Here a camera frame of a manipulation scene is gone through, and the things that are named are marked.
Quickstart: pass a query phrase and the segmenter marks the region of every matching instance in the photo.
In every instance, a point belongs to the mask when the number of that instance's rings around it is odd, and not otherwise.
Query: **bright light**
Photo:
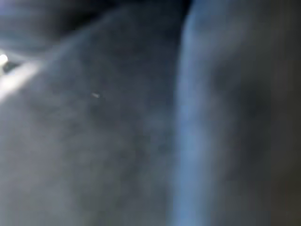
[[[3,66],[8,62],[8,57],[5,54],[0,55],[0,66]]]

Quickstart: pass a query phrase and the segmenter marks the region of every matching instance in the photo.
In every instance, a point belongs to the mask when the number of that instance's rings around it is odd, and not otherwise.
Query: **small speck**
[[[98,93],[92,93],[92,96],[95,97],[95,98],[99,98],[100,95]]]

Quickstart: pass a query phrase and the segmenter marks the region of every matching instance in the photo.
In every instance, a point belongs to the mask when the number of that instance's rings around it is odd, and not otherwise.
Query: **dark fabric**
[[[1,0],[0,49],[5,50],[11,60],[35,59],[58,44],[66,35],[70,35],[108,10],[144,1],[156,2],[156,0]]]

